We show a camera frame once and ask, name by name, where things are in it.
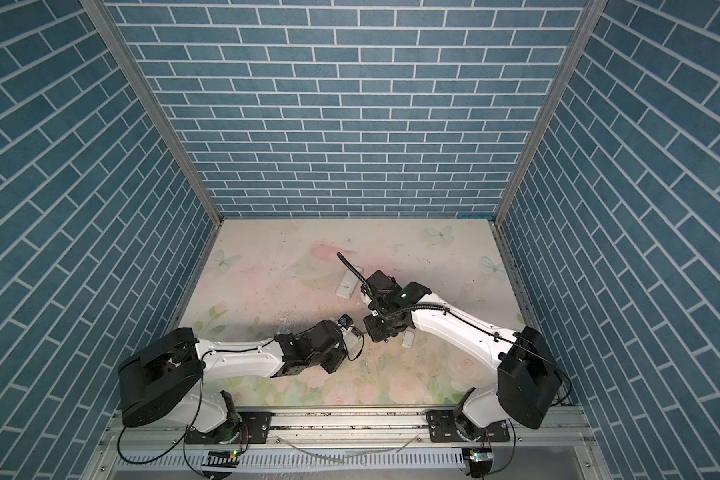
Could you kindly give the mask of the white remote control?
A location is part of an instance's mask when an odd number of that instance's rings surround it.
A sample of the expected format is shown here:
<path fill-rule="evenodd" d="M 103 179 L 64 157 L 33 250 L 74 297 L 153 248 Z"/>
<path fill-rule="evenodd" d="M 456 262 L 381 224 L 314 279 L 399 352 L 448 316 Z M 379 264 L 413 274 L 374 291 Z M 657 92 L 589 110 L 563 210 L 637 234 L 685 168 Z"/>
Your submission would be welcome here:
<path fill-rule="evenodd" d="M 347 270 L 340 280 L 335 294 L 339 298 L 349 300 L 361 284 L 362 279 L 359 278 L 352 270 Z"/>

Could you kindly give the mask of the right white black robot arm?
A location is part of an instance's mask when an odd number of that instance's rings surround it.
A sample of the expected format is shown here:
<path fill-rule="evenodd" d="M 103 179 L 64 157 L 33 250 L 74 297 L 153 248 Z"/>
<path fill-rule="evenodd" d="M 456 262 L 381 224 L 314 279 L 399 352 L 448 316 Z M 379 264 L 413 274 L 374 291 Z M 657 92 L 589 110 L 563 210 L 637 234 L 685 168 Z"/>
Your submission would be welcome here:
<path fill-rule="evenodd" d="M 465 436 L 504 420 L 541 427 L 565 372 L 538 330 L 488 323 L 420 283 L 402 287 L 380 270 L 361 282 L 360 293 L 370 311 L 364 324 L 373 342 L 416 329 L 446 341 L 489 371 L 490 382 L 468 389 L 456 408 L 455 422 Z"/>

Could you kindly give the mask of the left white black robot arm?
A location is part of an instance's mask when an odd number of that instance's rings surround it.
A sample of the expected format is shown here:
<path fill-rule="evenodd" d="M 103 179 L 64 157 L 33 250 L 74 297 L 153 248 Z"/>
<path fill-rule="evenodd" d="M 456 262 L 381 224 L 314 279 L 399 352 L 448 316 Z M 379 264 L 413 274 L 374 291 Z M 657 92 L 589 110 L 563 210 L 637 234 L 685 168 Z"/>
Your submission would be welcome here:
<path fill-rule="evenodd" d="M 332 374 L 362 342 L 347 315 L 258 342 L 216 342 L 196 337 L 189 327 L 177 328 L 118 366 L 122 424 L 136 428 L 166 418 L 211 432 L 234 420 L 233 400 L 224 391 L 204 393 L 206 383 L 297 376 L 313 367 Z"/>

